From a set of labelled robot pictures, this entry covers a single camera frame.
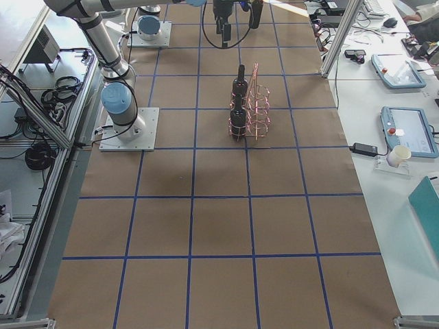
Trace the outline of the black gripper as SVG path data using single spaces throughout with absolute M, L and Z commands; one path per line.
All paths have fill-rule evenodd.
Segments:
M 216 33 L 222 34 L 222 48 L 228 47 L 230 41 L 229 16 L 233 12 L 232 1 L 213 0 L 213 15 L 216 24 Z

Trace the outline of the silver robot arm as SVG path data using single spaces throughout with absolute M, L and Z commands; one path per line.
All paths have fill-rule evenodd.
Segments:
M 136 77 L 133 67 L 123 59 L 122 52 L 112 43 L 102 22 L 103 12 L 128 8 L 155 8 L 165 1 L 46 1 L 57 16 L 70 18 L 78 24 L 101 65 L 105 87 L 101 103 L 112 120 L 116 139 L 128 144 L 140 139 L 146 130 L 145 119 L 137 105 L 134 87 Z
M 202 33 L 206 41 L 216 49 L 228 49 L 228 42 L 231 40 L 231 24 L 228 22 L 228 18 L 233 13 L 232 1 L 213 1 L 213 16 L 215 19 L 215 33 L 221 36 L 221 45 L 215 45 L 207 36 L 204 21 L 206 13 L 206 4 L 204 4 L 200 24 Z M 137 34 L 140 37 L 152 37 L 156 36 L 161 29 L 161 21 L 152 15 L 144 15 L 138 19 Z

